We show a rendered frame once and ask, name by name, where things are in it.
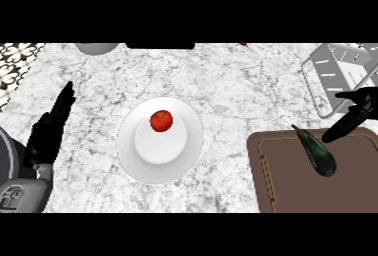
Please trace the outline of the red tomato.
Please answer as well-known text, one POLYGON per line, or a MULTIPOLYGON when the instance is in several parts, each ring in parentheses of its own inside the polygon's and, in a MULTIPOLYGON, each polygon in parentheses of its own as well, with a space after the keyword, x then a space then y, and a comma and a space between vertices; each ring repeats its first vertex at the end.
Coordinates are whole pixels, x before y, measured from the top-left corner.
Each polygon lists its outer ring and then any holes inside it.
POLYGON ((154 132, 165 132, 172 125, 172 116, 166 110, 156 111, 149 119, 150 127, 154 132))

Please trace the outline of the white oval plate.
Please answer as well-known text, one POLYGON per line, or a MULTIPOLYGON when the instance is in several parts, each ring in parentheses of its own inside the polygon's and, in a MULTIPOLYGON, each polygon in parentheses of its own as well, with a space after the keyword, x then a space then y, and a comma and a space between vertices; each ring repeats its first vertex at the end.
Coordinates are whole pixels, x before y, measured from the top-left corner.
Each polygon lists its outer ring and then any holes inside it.
POLYGON ((177 98, 152 98, 134 107, 119 126, 116 154, 121 166, 140 182, 166 183, 191 168, 202 144, 203 129, 193 108, 177 98), (150 117, 159 110, 172 115, 172 125, 165 132, 150 127, 150 117))

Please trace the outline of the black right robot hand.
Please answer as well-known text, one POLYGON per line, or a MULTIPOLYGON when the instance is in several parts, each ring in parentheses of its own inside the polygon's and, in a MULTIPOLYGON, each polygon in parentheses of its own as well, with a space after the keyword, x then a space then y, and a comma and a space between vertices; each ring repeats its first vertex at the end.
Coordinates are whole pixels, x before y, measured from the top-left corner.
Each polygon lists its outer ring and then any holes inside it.
POLYGON ((336 98, 348 99, 354 105, 321 135, 321 142, 330 143, 346 136, 367 120, 378 120, 378 87, 364 87, 355 91, 338 92, 336 98))

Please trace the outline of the dark green eggplant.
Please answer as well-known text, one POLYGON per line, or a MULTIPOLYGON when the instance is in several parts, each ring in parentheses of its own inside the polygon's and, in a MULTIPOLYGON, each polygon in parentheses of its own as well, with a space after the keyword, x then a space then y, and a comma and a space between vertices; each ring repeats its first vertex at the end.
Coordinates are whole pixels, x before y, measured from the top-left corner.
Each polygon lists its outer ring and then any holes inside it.
POLYGON ((296 132, 296 136, 314 171, 320 176, 330 177, 336 171, 336 162, 332 154, 305 129, 301 129, 295 125, 290 125, 290 127, 296 132))

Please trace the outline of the grey round bowl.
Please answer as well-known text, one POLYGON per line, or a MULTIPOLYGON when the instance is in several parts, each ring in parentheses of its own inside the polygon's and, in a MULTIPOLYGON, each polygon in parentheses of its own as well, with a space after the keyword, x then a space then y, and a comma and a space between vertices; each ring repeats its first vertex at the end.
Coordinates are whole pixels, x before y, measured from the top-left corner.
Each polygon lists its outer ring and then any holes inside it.
POLYGON ((116 43, 76 43, 78 50, 91 56, 109 53, 118 46, 116 43))

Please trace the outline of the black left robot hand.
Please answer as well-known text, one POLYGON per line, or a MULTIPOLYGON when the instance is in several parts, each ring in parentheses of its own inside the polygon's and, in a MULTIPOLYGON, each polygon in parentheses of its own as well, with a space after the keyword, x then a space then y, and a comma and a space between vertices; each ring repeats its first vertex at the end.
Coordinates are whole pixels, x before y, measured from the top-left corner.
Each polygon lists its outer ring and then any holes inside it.
POLYGON ((30 136, 25 148, 23 166, 32 168, 36 164, 51 164, 60 150, 63 127, 75 102, 72 82, 67 82, 53 108, 32 125, 30 136))

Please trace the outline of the brown rectangular tray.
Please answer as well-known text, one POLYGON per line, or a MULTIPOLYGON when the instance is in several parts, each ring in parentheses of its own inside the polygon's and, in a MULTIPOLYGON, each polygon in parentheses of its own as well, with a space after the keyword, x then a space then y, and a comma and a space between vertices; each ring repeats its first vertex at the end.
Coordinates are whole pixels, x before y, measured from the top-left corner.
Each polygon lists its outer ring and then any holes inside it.
POLYGON ((246 140, 262 213, 378 213, 378 134, 360 127, 326 145, 336 161, 329 177, 310 164, 292 130, 255 132, 246 140))

